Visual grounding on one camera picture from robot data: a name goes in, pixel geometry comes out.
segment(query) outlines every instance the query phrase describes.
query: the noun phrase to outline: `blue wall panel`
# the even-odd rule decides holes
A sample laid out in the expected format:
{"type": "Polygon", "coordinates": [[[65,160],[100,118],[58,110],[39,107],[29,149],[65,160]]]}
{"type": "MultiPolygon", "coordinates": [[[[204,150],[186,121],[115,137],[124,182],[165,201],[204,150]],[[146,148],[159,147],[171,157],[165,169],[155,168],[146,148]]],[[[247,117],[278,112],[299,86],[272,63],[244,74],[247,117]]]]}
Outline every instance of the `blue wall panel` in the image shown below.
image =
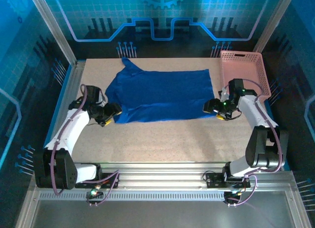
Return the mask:
{"type": "Polygon", "coordinates": [[[0,93],[0,227],[13,227],[32,172],[15,167],[21,147],[43,148],[68,63],[32,0],[0,0],[0,11],[0,88],[22,116],[0,93]]]}
{"type": "Polygon", "coordinates": [[[251,51],[278,1],[47,0],[80,59],[118,58],[124,41],[138,57],[209,57],[213,46],[251,51]]]}
{"type": "Polygon", "coordinates": [[[314,3],[292,0],[263,51],[269,80],[278,80],[281,87],[275,92],[282,89],[271,108],[289,131],[287,159],[297,181],[315,180],[314,3]]]}

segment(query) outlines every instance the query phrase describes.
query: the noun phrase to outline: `blue cloth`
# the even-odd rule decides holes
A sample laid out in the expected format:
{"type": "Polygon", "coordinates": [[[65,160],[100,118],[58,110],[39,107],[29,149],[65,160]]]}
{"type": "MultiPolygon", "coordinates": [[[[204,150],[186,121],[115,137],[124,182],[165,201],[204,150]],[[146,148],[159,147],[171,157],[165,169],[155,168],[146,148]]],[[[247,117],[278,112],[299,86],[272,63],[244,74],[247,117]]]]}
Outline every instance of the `blue cloth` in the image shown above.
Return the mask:
{"type": "Polygon", "coordinates": [[[144,71],[127,58],[108,86],[109,102],[122,107],[116,123],[187,120],[213,116],[202,111],[214,97],[209,70],[144,71]]]}

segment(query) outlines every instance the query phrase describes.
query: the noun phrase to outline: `beige tabletop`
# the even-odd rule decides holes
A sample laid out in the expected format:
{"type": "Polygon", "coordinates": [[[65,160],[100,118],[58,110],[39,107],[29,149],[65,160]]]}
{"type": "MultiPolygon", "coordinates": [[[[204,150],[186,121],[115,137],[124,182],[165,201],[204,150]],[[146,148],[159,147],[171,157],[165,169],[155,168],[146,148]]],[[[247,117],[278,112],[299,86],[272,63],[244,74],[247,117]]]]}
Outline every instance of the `beige tabletop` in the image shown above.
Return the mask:
{"type": "MultiPolygon", "coordinates": [[[[221,89],[219,58],[131,59],[143,70],[209,69],[215,96],[221,89]]],[[[124,68],[120,59],[87,59],[81,83],[105,92],[124,68]]],[[[227,162],[240,158],[251,135],[244,116],[86,126],[73,150],[75,162],[227,162]]]]}

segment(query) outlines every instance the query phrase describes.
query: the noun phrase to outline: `metal bracket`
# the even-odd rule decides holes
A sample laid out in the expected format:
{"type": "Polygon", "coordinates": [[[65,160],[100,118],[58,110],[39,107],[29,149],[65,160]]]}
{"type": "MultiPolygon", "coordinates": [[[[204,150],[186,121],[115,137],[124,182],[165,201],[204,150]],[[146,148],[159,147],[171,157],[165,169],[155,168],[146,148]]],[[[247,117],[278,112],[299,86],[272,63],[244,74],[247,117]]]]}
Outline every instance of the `metal bracket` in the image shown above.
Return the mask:
{"type": "Polygon", "coordinates": [[[243,182],[225,182],[222,173],[206,173],[207,189],[219,189],[219,188],[250,188],[251,183],[249,179],[245,179],[243,182]]]}

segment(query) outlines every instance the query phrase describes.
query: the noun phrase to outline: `pink plastic basket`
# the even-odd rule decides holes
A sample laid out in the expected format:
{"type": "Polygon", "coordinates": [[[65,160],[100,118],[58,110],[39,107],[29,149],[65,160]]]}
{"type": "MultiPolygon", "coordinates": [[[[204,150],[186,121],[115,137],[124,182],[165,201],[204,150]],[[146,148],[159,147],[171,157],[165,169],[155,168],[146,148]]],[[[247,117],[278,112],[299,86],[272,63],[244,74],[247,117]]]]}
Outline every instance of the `pink plastic basket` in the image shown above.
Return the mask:
{"type": "Polygon", "coordinates": [[[258,95],[262,93],[260,101],[271,96],[262,55],[259,52],[221,51],[220,69],[222,87],[232,79],[250,79],[260,84],[263,91],[249,81],[244,81],[244,87],[254,89],[258,95]]]}

